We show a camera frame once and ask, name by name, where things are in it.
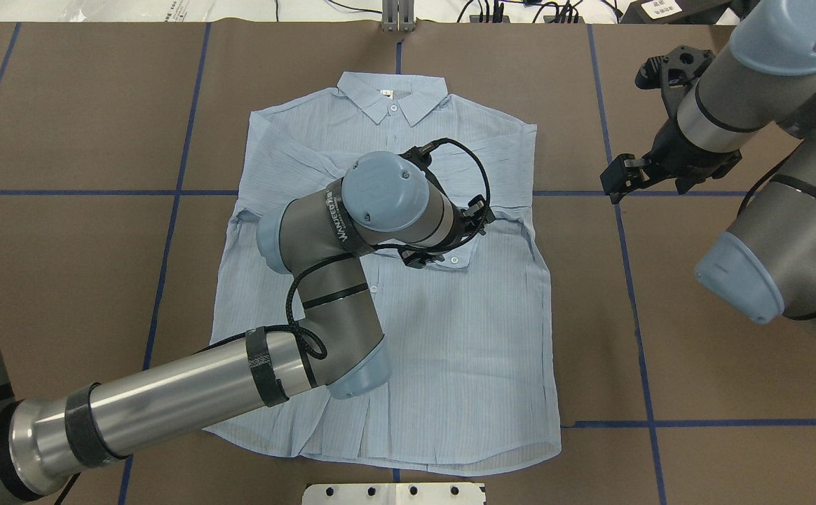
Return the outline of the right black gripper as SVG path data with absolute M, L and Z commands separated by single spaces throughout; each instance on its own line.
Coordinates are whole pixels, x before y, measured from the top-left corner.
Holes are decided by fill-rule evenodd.
M 725 177 L 742 159 L 739 150 L 715 153 L 697 147 L 681 132 L 678 121 L 668 118 L 643 156 L 617 156 L 601 172 L 601 189 L 611 204 L 639 189 L 674 180 L 680 194 L 694 185 Z

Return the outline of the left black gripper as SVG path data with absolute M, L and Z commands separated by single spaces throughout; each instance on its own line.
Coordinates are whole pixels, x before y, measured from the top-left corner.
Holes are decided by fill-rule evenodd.
M 400 246 L 400 259 L 407 267 L 422 269 L 430 263 L 443 262 L 444 256 L 478 234 L 494 221 L 488 199 L 471 199 L 467 208 L 457 208 L 449 199 L 443 200 L 440 223 L 434 233 L 420 243 Z

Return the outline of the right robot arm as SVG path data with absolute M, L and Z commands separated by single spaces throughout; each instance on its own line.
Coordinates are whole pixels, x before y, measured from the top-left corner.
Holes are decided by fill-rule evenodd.
M 676 47 L 635 83 L 660 90 L 667 121 L 648 153 L 619 154 L 601 173 L 614 204 L 664 181 L 684 194 L 726 176 L 771 123 L 799 141 L 749 189 L 695 277 L 755 323 L 783 316 L 816 333 L 816 1 L 761 1 L 719 53 Z

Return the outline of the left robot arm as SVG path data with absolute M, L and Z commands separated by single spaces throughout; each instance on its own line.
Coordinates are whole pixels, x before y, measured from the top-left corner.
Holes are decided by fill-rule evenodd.
M 379 386 L 388 378 L 383 330 L 360 258 L 395 250 L 421 268 L 494 220 L 485 170 L 484 193 L 462 210 L 444 192 L 430 170 L 441 144 L 361 156 L 321 191 L 260 219 L 261 255 L 292 275 L 283 324 L 55 400 L 18 400 L 0 349 L 0 504 L 66 496 L 83 472 L 319 386 Z

